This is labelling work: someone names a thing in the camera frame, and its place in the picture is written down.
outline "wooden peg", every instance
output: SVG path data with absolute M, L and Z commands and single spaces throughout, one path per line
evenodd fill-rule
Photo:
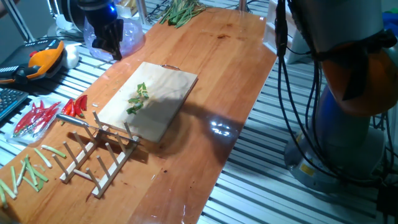
M 115 132 L 114 135 L 116 136 L 116 139 L 118 139 L 118 143 L 120 145 L 120 148 L 122 149 L 122 151 L 124 153 L 126 153 L 126 148 L 124 147 L 124 144 L 123 144 L 122 139 L 120 138 L 119 134 L 117 132 Z
M 75 136 L 76 141 L 79 143 L 81 149 L 82 149 L 85 153 L 87 153 L 86 146 L 83 144 L 83 142 L 81 141 L 81 139 L 80 139 L 80 137 L 79 137 L 79 135 L 77 134 L 76 131 L 73 131 L 73 135 Z
M 87 180 L 93 181 L 93 180 L 91 179 L 90 175 L 88 175 L 88 174 L 86 174 L 86 173 L 83 173 L 83 172 L 80 171 L 80 170 L 74 169 L 73 172 L 74 172 L 75 174 L 79 175 L 80 177 L 83 177 L 83 178 L 86 178 Z
M 108 151 L 109 151 L 109 153 L 111 154 L 111 157 L 112 157 L 114 163 L 118 166 L 118 165 L 119 165 L 119 162 L 118 162 L 118 160 L 116 159 L 116 157 L 115 157 L 114 154 L 113 154 L 113 150 L 112 150 L 112 148 L 111 148 L 111 145 L 109 145 L 109 143 L 105 143 L 105 146 L 106 146 L 106 148 L 108 148 Z
M 109 174 L 108 169 L 106 168 L 104 162 L 102 161 L 102 159 L 100 158 L 100 156 L 97 156 L 97 160 L 99 162 L 99 164 L 101 165 L 102 169 L 105 171 L 105 174 L 108 176 L 108 178 L 111 176 L 111 174 Z
M 88 175 L 90 175 L 91 180 L 94 182 L 94 184 L 97 186 L 98 190 L 101 190 L 101 186 L 98 183 L 97 179 L 95 178 L 94 174 L 91 172 L 90 168 L 86 168 L 86 171 Z
M 97 115 L 97 113 L 95 111 L 93 111 L 93 115 L 94 115 L 95 122 L 97 122 L 97 124 L 98 124 L 98 127 L 100 129 L 102 129 L 102 124 L 101 124 L 100 119 L 98 118 L 98 115 Z
M 131 134 L 131 131 L 130 131 L 129 125 L 127 124 L 127 122 L 126 122 L 126 121 L 125 121 L 125 122 L 123 122 L 123 123 L 124 123 L 124 127 L 126 128 L 126 131 L 127 131 L 128 135 L 129 135 L 129 138 L 131 138 L 131 139 L 132 139 L 132 134 Z
M 84 126 L 84 128 L 85 128 L 87 134 L 89 135 L 91 141 L 94 143 L 95 142 L 95 138 L 94 138 L 93 134 L 90 132 L 90 130 L 88 129 L 87 126 Z
M 58 166 L 61 167 L 61 170 L 65 173 L 65 175 L 68 175 L 68 171 L 65 169 L 65 167 L 62 165 L 61 161 L 58 159 L 57 155 L 52 154 L 52 157 L 55 159 L 55 162 L 57 162 Z
M 70 148 L 69 148 L 67 142 L 64 141 L 64 142 L 63 142 L 63 145 L 65 146 L 65 148 L 66 148 L 67 151 L 69 152 L 70 157 L 72 157 L 73 161 L 75 161 L 75 164 L 77 165 L 77 164 L 78 164 L 77 159 L 76 159 L 75 155 L 73 155 L 72 150 L 70 150 Z

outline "red chili pepper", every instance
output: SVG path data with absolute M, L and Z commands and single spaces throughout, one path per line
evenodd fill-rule
M 85 115 L 83 114 L 83 112 L 81 111 L 81 108 L 80 108 L 81 99 L 82 99 L 82 96 L 79 97 L 79 98 L 76 100 L 76 102 L 75 102 L 75 112 L 76 112 L 76 114 L 77 114 L 79 117 L 84 118 Z
M 33 129 L 33 134 L 38 133 L 42 128 L 46 127 L 49 121 L 54 117 L 55 113 L 58 111 L 58 108 L 53 109 L 44 119 L 39 122 L 35 128 Z
M 71 104 L 70 113 L 68 115 L 72 116 L 72 117 L 74 117 L 76 115 L 75 105 L 73 104 L 73 102 Z
M 68 111 L 71 103 L 73 103 L 73 99 L 69 99 L 68 103 L 62 108 L 62 111 L 61 111 L 62 114 L 69 115 L 70 110 L 69 110 L 69 113 L 67 113 L 67 111 Z
M 27 126 L 27 122 L 36 114 L 36 105 L 33 103 L 32 109 L 25 114 L 25 116 L 18 122 L 14 129 L 14 134 L 18 133 L 24 126 Z
M 32 123 L 30 123 L 29 125 L 29 129 L 32 129 L 34 126 L 36 126 L 38 123 L 40 123 L 49 113 L 51 113 L 51 111 L 60 104 L 61 102 L 56 102 L 53 105 L 51 105 L 49 108 L 44 109 L 44 110 L 40 110 L 40 116 L 37 116 L 35 120 L 31 119 L 30 121 Z
M 44 110 L 44 102 L 43 102 L 42 100 L 40 100 L 40 107 L 39 107 L 39 109 Z
M 87 110 L 87 95 L 83 95 L 81 97 L 82 97 L 81 103 L 80 103 L 81 110 L 86 111 Z

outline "yellow label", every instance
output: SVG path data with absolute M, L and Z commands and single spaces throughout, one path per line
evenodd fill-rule
M 315 170 L 312 168 L 309 168 L 309 166 L 302 164 L 300 167 L 300 170 L 303 171 L 304 173 L 308 174 L 309 176 L 313 176 L 313 174 L 315 173 Z

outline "metal rod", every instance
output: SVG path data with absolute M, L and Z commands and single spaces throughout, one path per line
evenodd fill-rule
M 109 143 L 105 143 L 105 146 L 108 148 L 108 151 L 109 151 L 109 153 L 111 154 L 111 157 L 112 157 L 114 163 L 118 166 L 118 165 L 119 165 L 119 162 L 118 162 L 118 160 L 116 159 L 116 157 L 115 157 L 114 154 L 113 154 L 113 150 L 112 150 L 112 148 L 111 148 L 111 145 L 109 145 Z
M 101 165 L 102 169 L 105 171 L 105 174 L 109 177 L 111 177 L 111 174 L 109 174 L 108 169 L 106 168 L 104 162 L 102 161 L 102 159 L 100 158 L 100 156 L 97 156 L 97 160 L 99 162 L 99 164 Z
M 6 8 L 10 18 L 14 22 L 15 27 L 19 31 L 20 35 L 26 42 L 33 42 L 35 39 L 33 38 L 32 33 L 30 33 L 29 28 L 27 27 L 24 19 L 18 11 L 17 6 L 15 5 L 13 0 L 0 0 L 3 6 Z
M 247 12 L 247 11 L 248 11 L 247 6 L 246 6 L 246 1 L 247 1 L 247 0 L 239 0 L 239 7 L 238 7 L 238 9 L 239 9 L 240 11 L 243 11 L 243 12 Z
M 72 152 L 72 150 L 70 150 L 70 148 L 69 148 L 69 146 L 68 146 L 67 142 L 66 142 L 66 141 L 64 141 L 64 142 L 63 142 L 63 145 L 65 146 L 65 148 L 66 148 L 66 149 L 67 149 L 67 151 L 69 152 L 69 155 L 70 155 L 70 157 L 72 157 L 73 161 L 75 161 L 75 164 L 77 165 L 77 164 L 78 164 L 78 162 L 77 162 L 76 156 L 75 156 L 75 155 L 73 155 L 73 152 Z
M 98 183 L 97 178 L 95 178 L 94 174 L 90 171 L 90 168 L 86 168 L 86 171 L 87 171 L 88 175 L 90 175 L 91 180 L 92 180 L 92 181 L 94 182 L 94 184 L 97 186 L 98 191 L 100 191 L 100 190 L 101 190 L 101 186 L 100 186 L 100 184 Z
M 131 131 L 130 131 L 130 127 L 129 127 L 129 125 L 127 124 L 127 122 L 125 121 L 125 122 L 123 122 L 124 123 L 124 127 L 126 128 L 126 131 L 127 131 L 127 133 L 128 133 L 128 135 L 129 135 L 129 138 L 131 138 L 132 139 L 132 134 L 131 134 Z
M 58 166 L 61 167 L 61 170 L 65 173 L 65 175 L 68 175 L 68 171 L 65 169 L 65 167 L 62 165 L 61 161 L 58 159 L 57 155 L 52 154 L 52 157 L 55 159 L 55 162 L 57 162 Z
M 89 135 L 90 139 L 91 139 L 93 142 L 95 142 L 95 138 L 94 138 L 93 134 L 90 132 L 90 130 L 88 129 L 88 127 L 87 127 L 87 126 L 84 126 L 84 128 L 85 128 L 87 134 Z
M 75 136 L 76 141 L 79 143 L 81 149 L 82 149 L 85 153 L 87 153 L 86 146 L 83 144 L 83 142 L 81 141 L 81 139 L 80 139 L 80 137 L 79 137 L 79 135 L 77 134 L 76 131 L 73 131 L 73 135 Z
M 114 135 L 116 136 L 116 139 L 118 139 L 118 143 L 119 143 L 122 151 L 126 152 L 126 148 L 124 147 L 124 144 L 123 144 L 122 139 L 120 138 L 119 134 L 117 132 L 115 132 Z
M 136 4 L 141 23 L 144 25 L 149 25 L 149 22 L 147 20 L 148 12 L 147 12 L 147 6 L 145 5 L 145 0 L 137 0 Z
M 102 124 L 101 124 L 100 119 L 98 118 L 98 115 L 95 111 L 93 111 L 93 115 L 94 115 L 95 122 L 97 122 L 97 124 L 98 124 L 98 128 L 102 129 Z

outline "green herb bunch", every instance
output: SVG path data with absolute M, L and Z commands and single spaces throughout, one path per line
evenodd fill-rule
M 149 99 L 145 83 L 137 85 L 137 93 L 135 98 L 129 100 L 129 103 L 133 104 L 133 106 L 126 110 L 127 114 L 137 114 L 137 111 L 144 106 L 144 102 Z
M 179 28 L 205 9 L 206 6 L 198 0 L 173 0 L 171 5 L 166 8 L 166 13 L 160 21 L 160 24 L 168 20 L 169 26 Z

